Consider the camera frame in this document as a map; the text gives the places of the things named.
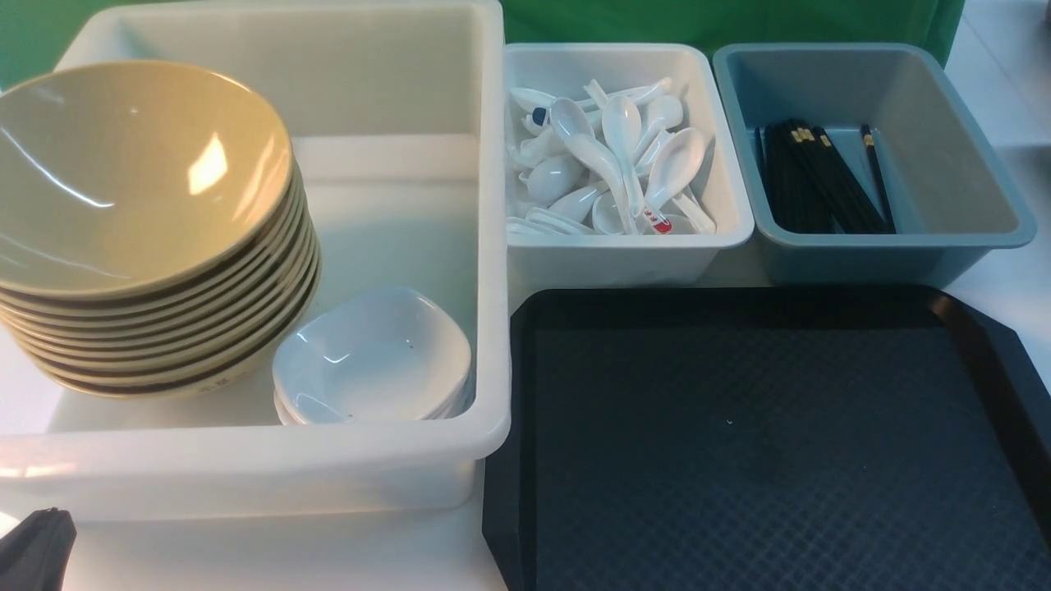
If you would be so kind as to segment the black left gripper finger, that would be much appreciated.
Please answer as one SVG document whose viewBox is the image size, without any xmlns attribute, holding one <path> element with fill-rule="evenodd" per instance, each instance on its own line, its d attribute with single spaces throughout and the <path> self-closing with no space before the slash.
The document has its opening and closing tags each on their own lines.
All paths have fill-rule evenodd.
<svg viewBox="0 0 1051 591">
<path fill-rule="evenodd" d="M 30 512 L 1 539 L 2 590 L 61 590 L 74 543 L 71 513 L 56 507 Z"/>
</svg>

